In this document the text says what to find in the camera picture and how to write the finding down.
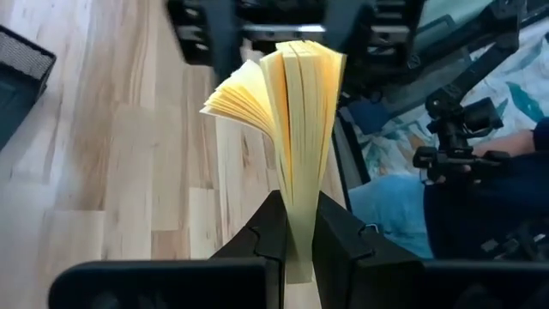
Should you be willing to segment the person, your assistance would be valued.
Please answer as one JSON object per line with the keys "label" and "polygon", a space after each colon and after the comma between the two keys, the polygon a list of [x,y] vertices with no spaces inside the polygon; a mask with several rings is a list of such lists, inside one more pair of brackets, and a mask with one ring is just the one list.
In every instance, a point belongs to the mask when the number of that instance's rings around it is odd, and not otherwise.
{"label": "person", "polygon": [[549,117],[531,131],[535,151],[496,178],[423,185],[390,174],[351,189],[352,212],[421,258],[549,262]]}

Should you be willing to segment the person's forearm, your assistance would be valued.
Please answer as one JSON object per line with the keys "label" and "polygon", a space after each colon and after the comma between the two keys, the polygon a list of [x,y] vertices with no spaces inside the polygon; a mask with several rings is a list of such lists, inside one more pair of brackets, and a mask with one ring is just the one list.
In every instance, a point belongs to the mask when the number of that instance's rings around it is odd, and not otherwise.
{"label": "person's forearm", "polygon": [[534,133],[531,130],[520,130],[508,136],[478,143],[474,146],[473,154],[484,156],[488,151],[505,152],[512,157],[531,154],[535,151]]}

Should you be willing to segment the black mesh desk organizer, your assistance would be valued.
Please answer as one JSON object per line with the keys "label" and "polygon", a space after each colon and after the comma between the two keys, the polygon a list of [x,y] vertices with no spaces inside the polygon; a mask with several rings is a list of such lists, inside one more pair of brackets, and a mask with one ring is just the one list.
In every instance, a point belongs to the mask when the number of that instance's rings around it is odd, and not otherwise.
{"label": "black mesh desk organizer", "polygon": [[57,56],[0,24],[0,151],[45,92]]}

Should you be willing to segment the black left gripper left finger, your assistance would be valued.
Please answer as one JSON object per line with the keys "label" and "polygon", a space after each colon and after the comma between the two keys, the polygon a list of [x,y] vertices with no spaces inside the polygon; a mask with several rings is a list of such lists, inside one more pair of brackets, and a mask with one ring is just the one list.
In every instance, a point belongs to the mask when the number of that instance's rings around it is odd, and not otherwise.
{"label": "black left gripper left finger", "polygon": [[284,309],[287,211],[271,191],[254,215],[211,258],[260,258],[265,265],[265,309]]}

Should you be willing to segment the patterned white teal cloth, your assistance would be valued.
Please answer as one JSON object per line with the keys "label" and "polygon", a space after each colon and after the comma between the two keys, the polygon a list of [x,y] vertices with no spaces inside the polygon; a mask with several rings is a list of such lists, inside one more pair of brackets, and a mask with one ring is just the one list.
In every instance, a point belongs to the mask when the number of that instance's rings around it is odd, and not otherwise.
{"label": "patterned white teal cloth", "polygon": [[[416,148],[438,144],[427,129],[431,119],[424,107],[426,96],[456,78],[486,50],[482,45],[462,49],[425,70],[415,82],[387,88],[380,102],[350,105],[357,166],[365,178],[416,174],[412,164]],[[504,123],[490,138],[531,129],[549,117],[549,17],[520,32],[518,51],[470,90],[462,105],[485,97],[492,99]]]}

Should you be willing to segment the black side stand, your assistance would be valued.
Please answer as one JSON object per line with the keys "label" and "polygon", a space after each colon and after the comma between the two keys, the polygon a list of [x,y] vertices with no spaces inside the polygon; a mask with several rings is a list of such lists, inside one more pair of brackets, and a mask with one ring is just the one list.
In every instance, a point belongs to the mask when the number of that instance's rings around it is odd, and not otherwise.
{"label": "black side stand", "polygon": [[465,24],[413,54],[408,63],[418,75],[427,66],[468,45],[490,48],[452,82],[429,94],[425,108],[436,118],[461,107],[464,96],[519,48],[523,27],[549,16],[549,0],[492,0]]}

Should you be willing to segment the yellow sticky note pad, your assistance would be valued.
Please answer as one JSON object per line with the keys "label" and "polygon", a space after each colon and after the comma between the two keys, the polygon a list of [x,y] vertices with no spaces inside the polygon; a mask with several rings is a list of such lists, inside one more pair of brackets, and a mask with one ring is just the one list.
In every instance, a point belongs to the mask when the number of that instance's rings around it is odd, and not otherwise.
{"label": "yellow sticky note pad", "polygon": [[273,143],[290,229],[289,284],[313,277],[316,213],[346,59],[314,41],[280,42],[231,73],[201,110],[258,129]]}

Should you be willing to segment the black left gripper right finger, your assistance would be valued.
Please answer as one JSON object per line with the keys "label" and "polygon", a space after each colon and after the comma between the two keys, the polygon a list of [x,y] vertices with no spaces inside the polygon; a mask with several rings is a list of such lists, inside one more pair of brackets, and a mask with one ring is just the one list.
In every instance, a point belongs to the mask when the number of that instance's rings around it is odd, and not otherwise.
{"label": "black left gripper right finger", "polygon": [[417,256],[319,196],[312,245],[322,309],[417,309],[424,268]]}

